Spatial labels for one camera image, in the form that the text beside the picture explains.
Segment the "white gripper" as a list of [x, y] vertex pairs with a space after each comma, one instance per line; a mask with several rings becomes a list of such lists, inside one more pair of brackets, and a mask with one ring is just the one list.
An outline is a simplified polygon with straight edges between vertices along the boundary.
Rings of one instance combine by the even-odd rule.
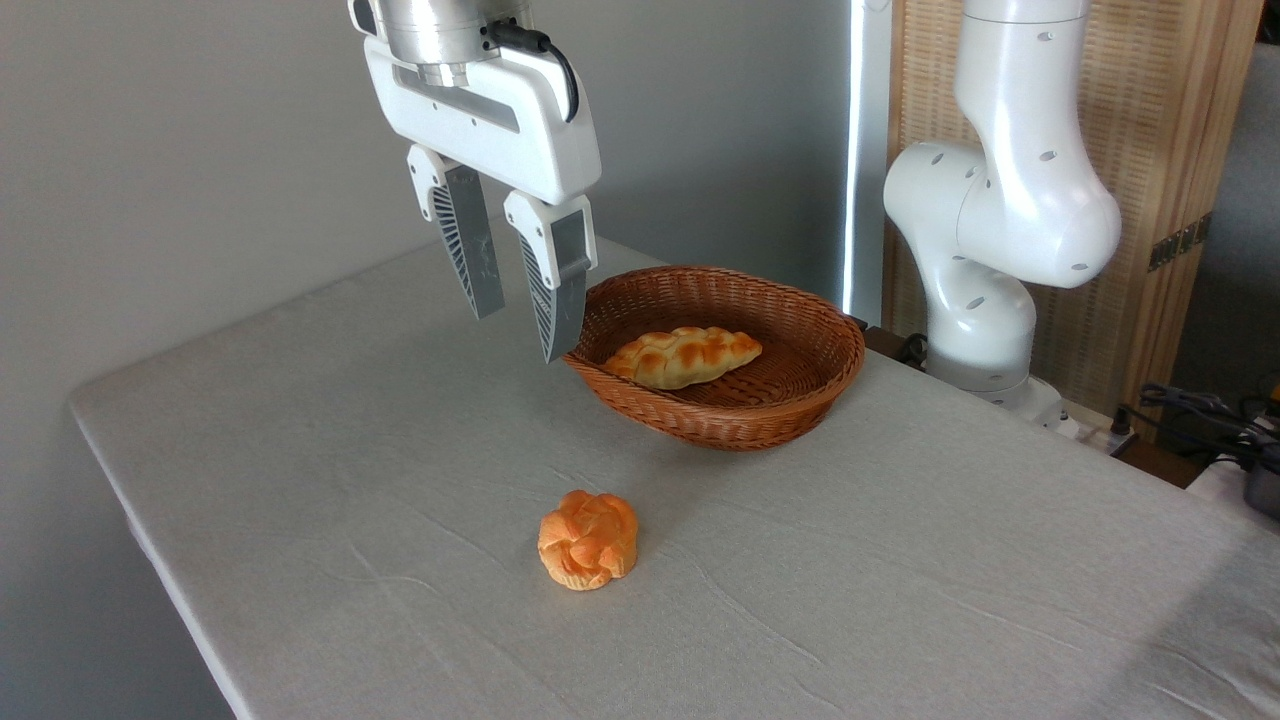
[[570, 119], [561, 64], [509, 47], [467, 65], [465, 87], [426, 83], [370, 36], [364, 53], [383, 115], [415, 142], [406, 156], [415, 197], [438, 225], [474, 315], [506, 305], [479, 170], [520, 190], [504, 211], [520, 237], [543, 357], [550, 364], [571, 352], [588, 273], [599, 263], [591, 206], [580, 196], [602, 177], [586, 94]]

